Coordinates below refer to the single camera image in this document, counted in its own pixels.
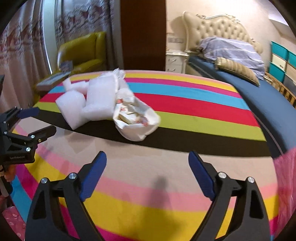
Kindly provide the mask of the left hand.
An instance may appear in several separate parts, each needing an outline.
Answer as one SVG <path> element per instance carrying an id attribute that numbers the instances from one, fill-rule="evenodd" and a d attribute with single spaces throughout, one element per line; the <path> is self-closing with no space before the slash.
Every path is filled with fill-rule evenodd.
<path id="1" fill-rule="evenodd" d="M 16 165 L 4 166 L 4 178 L 7 182 L 12 182 L 16 176 Z"/>

